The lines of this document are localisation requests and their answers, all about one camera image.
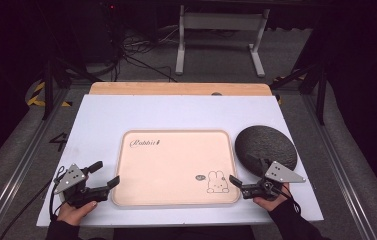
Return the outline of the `dark equipment with red light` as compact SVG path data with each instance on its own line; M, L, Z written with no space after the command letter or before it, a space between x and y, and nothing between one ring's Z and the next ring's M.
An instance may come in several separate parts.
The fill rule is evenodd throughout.
M90 0L86 6L86 60L92 63L119 61L122 57L122 26L117 6L107 0Z

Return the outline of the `black round textured plate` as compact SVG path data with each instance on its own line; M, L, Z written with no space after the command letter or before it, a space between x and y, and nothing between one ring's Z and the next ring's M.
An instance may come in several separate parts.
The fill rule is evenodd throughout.
M235 153L241 164L259 177L259 159L277 161L294 170L297 151L292 141L277 129L255 125L242 130L235 139Z

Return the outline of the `grey metal stand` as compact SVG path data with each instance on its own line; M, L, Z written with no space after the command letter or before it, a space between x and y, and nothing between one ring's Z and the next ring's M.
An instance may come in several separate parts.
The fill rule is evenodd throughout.
M231 30L255 31L256 40L248 45L251 59L259 78L265 76L258 50L267 25L270 10L265 9L259 14L229 14L229 13L195 13L187 12L185 6L180 6L179 13L179 45L177 50L175 73L184 73L185 60L185 30Z

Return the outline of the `aluminium floor rail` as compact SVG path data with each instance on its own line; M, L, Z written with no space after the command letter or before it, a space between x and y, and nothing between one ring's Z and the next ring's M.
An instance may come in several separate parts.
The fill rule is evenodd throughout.
M377 240L374 229L371 226L358 195L342 165L341 158L339 157L339 154L332 143L329 133L326 127L320 123L318 117L316 116L313 98L309 95L302 95L301 98L307 109L308 115L312 119L313 125L315 126L316 131L323 142L325 150L329 156L332 172L362 240Z
M53 108L43 120L44 108L31 107L0 148L0 223L19 191L68 89L58 89Z

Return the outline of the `person's right hand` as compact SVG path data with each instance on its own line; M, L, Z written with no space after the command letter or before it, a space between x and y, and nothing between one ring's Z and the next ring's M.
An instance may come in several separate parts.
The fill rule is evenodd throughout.
M265 209L268 212L273 211L275 208L277 208L280 204L282 204L284 201L287 200L287 198L291 196L291 193L289 191L289 184L284 183L282 187L282 194L280 194L275 200L268 201L266 199L263 199L261 197L255 197L253 199L253 202L263 209Z

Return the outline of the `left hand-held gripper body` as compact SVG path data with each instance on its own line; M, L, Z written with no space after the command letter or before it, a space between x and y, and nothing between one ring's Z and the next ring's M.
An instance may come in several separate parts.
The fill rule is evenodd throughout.
M76 164L72 164L54 180L53 194L58 195L62 202L76 208L80 208L91 201L106 201L110 189L107 185L97 188L87 187L86 182L90 173L85 174L85 168L81 169Z

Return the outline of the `wooden table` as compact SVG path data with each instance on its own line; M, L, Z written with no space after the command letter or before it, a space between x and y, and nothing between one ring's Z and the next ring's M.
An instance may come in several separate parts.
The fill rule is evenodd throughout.
M253 83L96 82L89 94L271 96L272 92L266 84Z

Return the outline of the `white table board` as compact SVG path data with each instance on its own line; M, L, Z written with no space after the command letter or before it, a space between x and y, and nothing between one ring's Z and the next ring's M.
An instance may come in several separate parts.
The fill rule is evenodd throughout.
M59 164L104 167L88 182L114 177L122 136L132 129L221 129L231 139L251 125L267 125L289 135L273 96L86 95ZM250 200L232 204L121 207L108 200L82 220L89 227L253 225L267 213Z

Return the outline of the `pink rabbit print tray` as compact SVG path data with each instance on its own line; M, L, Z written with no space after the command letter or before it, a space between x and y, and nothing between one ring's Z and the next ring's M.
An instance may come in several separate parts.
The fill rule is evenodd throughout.
M124 134L113 190L118 206L231 204L240 197L232 146L222 130L139 130Z

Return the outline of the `black tripod stand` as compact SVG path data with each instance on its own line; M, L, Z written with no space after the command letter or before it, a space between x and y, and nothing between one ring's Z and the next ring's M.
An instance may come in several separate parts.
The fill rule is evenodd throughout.
M320 64L312 64L302 69L293 71L285 77L277 77L271 84L270 89L276 90L289 82L303 77L302 83L298 87L301 94L310 95L315 87L318 87L315 114L321 125L324 125L324 104L327 87L327 74L325 67Z
M60 88L70 87L71 81L66 72L67 69L72 70L92 83L101 82L101 79L98 77L88 73L86 70L76 67L62 58L50 57L44 65L43 80L45 82L45 109L43 120L49 118L56 106L54 103L53 82L56 82Z

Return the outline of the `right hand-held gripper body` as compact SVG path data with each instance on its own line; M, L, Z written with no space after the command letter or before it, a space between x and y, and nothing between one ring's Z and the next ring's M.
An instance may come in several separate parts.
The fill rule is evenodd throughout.
M268 201L275 200L282 194L284 183L305 183L306 179L277 161L270 162L265 174L259 173L255 184L242 185L241 193L244 199L261 197Z

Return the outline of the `person's left hand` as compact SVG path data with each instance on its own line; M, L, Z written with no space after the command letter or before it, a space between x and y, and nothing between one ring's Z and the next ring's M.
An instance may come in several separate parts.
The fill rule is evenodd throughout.
M80 208L65 203L61 206L57 217L58 221L66 222L72 226L78 226L82 219L97 207L96 201L91 201Z

